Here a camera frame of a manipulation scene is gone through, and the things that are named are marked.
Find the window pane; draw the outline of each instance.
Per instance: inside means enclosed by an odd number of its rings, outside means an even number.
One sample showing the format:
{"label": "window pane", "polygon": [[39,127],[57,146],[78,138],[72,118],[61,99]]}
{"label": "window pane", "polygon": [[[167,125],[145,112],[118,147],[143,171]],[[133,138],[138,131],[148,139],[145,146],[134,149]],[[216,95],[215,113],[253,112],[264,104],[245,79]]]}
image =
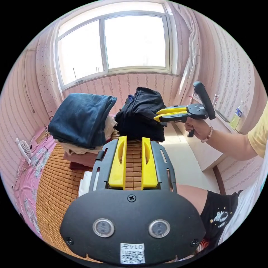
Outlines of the window pane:
{"label": "window pane", "polygon": [[64,85],[103,71],[100,47],[99,21],[80,27],[58,42]]}
{"label": "window pane", "polygon": [[76,25],[85,22],[87,20],[96,18],[98,16],[111,14],[114,12],[120,12],[120,11],[132,11],[132,10],[139,10],[139,11],[154,11],[154,12],[160,12],[165,13],[164,8],[162,4],[158,3],[151,3],[151,2],[122,2],[122,3],[114,3],[109,4],[105,6],[101,6],[98,8],[91,9],[89,11],[86,11],[66,23],[64,23],[60,29],[59,29],[59,35],[61,36],[68,30],[72,29]]}
{"label": "window pane", "polygon": [[125,16],[105,20],[109,69],[128,66],[165,67],[163,20]]}

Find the person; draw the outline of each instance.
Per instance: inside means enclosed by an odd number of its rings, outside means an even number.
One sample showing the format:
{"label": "person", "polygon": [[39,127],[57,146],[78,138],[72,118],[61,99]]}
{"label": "person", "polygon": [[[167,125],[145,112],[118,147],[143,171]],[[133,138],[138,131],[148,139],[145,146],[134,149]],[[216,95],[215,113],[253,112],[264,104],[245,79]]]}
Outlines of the person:
{"label": "person", "polygon": [[237,160],[249,160],[257,155],[264,158],[258,179],[232,195],[220,195],[193,186],[177,184],[178,194],[190,201],[200,214],[209,246],[203,253],[224,242],[241,225],[256,203],[268,173],[268,102],[256,126],[247,135],[213,130],[205,120],[188,118],[186,131],[194,129],[195,136],[216,150]]}

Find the window sill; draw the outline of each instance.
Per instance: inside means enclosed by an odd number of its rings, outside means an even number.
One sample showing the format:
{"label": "window sill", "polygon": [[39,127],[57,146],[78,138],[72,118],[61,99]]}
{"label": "window sill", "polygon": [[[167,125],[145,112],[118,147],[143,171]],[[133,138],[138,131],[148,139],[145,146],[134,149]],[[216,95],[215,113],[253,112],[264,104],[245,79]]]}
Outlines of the window sill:
{"label": "window sill", "polygon": [[62,92],[71,89],[77,85],[81,85],[93,80],[97,80],[97,79],[101,79],[101,78],[105,78],[105,77],[111,77],[111,76],[116,76],[116,75],[129,75],[129,74],[155,74],[155,75],[172,75],[172,76],[176,76],[179,77],[179,75],[175,75],[173,73],[171,73],[168,70],[155,70],[155,69],[133,69],[133,70],[122,70],[122,71],[112,71],[109,72],[108,74],[102,74],[99,75],[94,74],[94,75],[90,75],[90,76],[86,76],[83,77],[81,79],[78,79],[77,81],[74,81],[70,84],[67,84],[65,87],[63,87],[61,89]]}

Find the qr code label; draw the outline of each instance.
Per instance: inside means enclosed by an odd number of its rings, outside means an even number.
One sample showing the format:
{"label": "qr code label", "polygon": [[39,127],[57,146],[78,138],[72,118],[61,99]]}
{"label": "qr code label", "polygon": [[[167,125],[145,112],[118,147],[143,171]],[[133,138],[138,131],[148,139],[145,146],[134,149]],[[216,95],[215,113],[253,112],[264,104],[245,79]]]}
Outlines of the qr code label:
{"label": "qr code label", "polygon": [[121,264],[145,263],[144,244],[120,244]]}

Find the curtain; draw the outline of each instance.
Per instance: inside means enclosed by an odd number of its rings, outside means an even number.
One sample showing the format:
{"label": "curtain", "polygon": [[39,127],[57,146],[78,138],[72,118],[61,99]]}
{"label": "curtain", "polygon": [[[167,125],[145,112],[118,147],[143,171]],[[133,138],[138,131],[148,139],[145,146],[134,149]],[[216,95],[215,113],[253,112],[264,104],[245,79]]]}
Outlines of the curtain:
{"label": "curtain", "polygon": [[55,66],[55,41],[59,21],[45,29],[36,51],[36,75],[40,93],[49,116],[53,116],[64,100]]}
{"label": "curtain", "polygon": [[176,24],[179,23],[180,15],[189,31],[189,58],[184,69],[184,73],[182,76],[182,80],[180,83],[179,90],[174,99],[174,105],[188,105],[191,103],[192,98],[189,96],[193,96],[193,82],[198,80],[199,69],[200,69],[200,33],[199,27],[197,24],[196,17],[194,12],[185,6],[180,4],[169,2],[169,5],[174,13],[174,18]]}

